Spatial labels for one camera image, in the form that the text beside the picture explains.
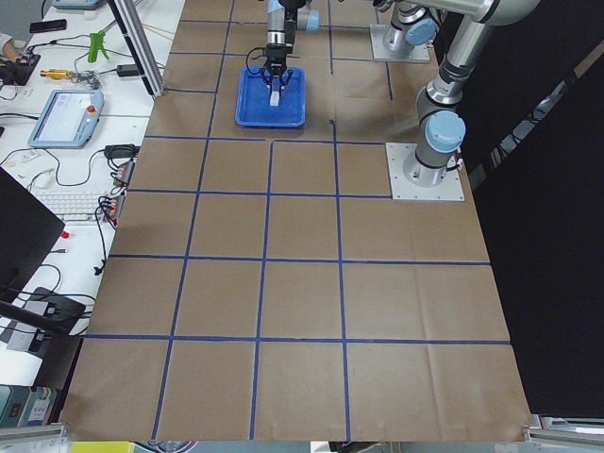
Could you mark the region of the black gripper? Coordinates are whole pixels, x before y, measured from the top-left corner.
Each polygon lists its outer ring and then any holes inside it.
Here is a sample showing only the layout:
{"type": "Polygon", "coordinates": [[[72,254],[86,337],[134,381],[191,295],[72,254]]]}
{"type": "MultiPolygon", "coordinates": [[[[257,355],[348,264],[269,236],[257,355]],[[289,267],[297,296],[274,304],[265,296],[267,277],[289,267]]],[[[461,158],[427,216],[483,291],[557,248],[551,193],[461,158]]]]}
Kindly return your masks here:
{"type": "Polygon", "coordinates": [[[262,55],[266,57],[266,61],[259,68],[259,75],[266,87],[272,87],[273,76],[278,77],[281,90],[289,84],[294,74],[294,70],[287,66],[289,54],[290,48],[286,44],[268,43],[265,46],[262,55]]]}

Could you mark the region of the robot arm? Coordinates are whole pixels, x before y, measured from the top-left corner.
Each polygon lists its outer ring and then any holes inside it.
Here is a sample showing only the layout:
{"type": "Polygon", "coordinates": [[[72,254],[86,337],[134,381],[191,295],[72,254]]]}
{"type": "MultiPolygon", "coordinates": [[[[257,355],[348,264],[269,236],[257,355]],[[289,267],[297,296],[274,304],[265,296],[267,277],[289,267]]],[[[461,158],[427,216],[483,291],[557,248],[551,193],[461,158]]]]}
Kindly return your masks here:
{"type": "Polygon", "coordinates": [[[439,26],[427,7],[410,1],[375,1],[374,8],[380,13],[393,8],[387,25],[371,25],[375,60],[429,62],[427,43],[439,26]]]}
{"type": "MultiPolygon", "coordinates": [[[[414,47],[433,38],[438,23],[429,14],[438,9],[463,16],[436,75],[417,95],[416,106],[421,138],[413,154],[404,161],[406,179],[424,188],[435,187],[452,170],[448,162],[463,142],[466,126],[456,113],[462,89],[474,71],[493,28],[517,23],[539,5],[537,1],[375,1],[384,12],[394,8],[388,30],[395,41],[414,47]]],[[[310,28],[314,13],[309,1],[273,1],[267,8],[266,57],[260,75],[277,101],[287,83],[287,56],[293,52],[295,32],[310,28]]]]}

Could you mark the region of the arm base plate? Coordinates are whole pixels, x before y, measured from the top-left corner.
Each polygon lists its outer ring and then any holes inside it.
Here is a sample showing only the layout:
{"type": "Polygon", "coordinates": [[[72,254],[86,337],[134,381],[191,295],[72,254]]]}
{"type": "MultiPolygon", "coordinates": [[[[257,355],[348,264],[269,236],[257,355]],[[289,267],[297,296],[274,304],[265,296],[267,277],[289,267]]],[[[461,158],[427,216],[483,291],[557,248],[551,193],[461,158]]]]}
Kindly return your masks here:
{"type": "Polygon", "coordinates": [[[411,202],[463,202],[459,165],[451,157],[440,169],[423,166],[415,143],[386,143],[392,199],[411,202]]]}
{"type": "Polygon", "coordinates": [[[374,61],[429,63],[427,46],[409,44],[404,33],[391,25],[370,25],[370,38],[374,61]]]}

